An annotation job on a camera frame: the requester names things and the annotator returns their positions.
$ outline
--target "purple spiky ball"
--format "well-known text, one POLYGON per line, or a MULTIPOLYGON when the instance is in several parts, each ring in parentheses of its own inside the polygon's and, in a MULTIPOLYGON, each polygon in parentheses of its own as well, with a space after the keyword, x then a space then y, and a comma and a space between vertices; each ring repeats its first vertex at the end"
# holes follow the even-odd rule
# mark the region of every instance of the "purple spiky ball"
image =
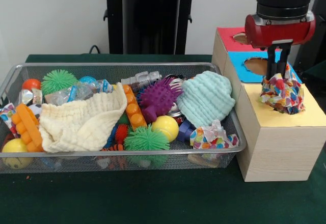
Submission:
POLYGON ((148 86, 140 95, 140 105, 147 123, 156 121, 158 116, 165 116, 182 93, 182 88, 170 85, 173 78, 165 78, 148 86))

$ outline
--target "yellow top surface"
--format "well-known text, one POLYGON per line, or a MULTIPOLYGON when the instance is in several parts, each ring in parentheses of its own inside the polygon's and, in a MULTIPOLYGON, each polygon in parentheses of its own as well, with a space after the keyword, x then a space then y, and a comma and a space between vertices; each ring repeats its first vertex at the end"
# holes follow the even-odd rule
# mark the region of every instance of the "yellow top surface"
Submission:
POLYGON ((304 84, 302 87, 306 111, 296 115, 281 114, 269 105, 260 102, 258 99, 261 84, 243 84, 243 86, 261 127, 326 126, 325 113, 304 84))

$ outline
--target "metal basket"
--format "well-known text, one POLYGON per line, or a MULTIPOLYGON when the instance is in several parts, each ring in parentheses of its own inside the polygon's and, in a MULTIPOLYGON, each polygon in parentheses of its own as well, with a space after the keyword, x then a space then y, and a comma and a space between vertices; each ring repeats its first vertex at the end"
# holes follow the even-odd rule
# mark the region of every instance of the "metal basket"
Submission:
MULTIPOLYGON (((15 103, 18 99, 22 83, 43 76, 54 69, 65 69, 77 78, 92 76, 96 79, 107 79, 110 83, 119 82, 122 78, 134 76, 142 71, 158 70, 163 76, 183 74, 193 77, 206 70, 219 73, 211 63, 37 63, 22 64, 11 69, 0 87, 0 95, 15 103)), ((246 139, 234 110, 222 121, 227 134, 236 133, 239 147, 231 149, 194 150, 189 143, 173 141, 170 150, 161 151, 100 151, 72 153, 0 153, 0 173, 45 173, 45 172, 86 172, 86 171, 118 171, 143 169, 199 169, 225 168, 234 155, 242 151, 246 139), (30 157, 32 162, 19 169, 22 158, 30 157), (11 167, 4 161, 11 160, 11 167)), ((4 141, 9 129, 0 122, 0 144, 4 141)))

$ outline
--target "black cable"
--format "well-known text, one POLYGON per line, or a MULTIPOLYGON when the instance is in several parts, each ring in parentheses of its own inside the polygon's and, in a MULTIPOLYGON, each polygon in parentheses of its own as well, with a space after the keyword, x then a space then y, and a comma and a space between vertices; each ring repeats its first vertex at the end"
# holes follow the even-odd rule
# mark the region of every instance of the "black cable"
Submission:
POLYGON ((101 53, 100 49, 99 49, 98 46, 96 46, 96 45, 93 45, 93 46, 91 47, 89 53, 92 53, 92 51, 93 51, 94 48, 96 48, 98 54, 101 53))

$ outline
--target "green tablecloth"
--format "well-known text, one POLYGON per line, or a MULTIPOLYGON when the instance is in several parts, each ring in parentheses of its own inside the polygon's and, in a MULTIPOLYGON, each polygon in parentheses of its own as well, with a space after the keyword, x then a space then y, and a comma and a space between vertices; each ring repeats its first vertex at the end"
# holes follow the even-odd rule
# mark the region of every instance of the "green tablecloth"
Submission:
MULTIPOLYGON (((28 62, 181 62, 209 56, 32 55, 28 62)), ((1 223, 325 223, 326 154, 305 182, 226 169, 0 175, 1 223)))

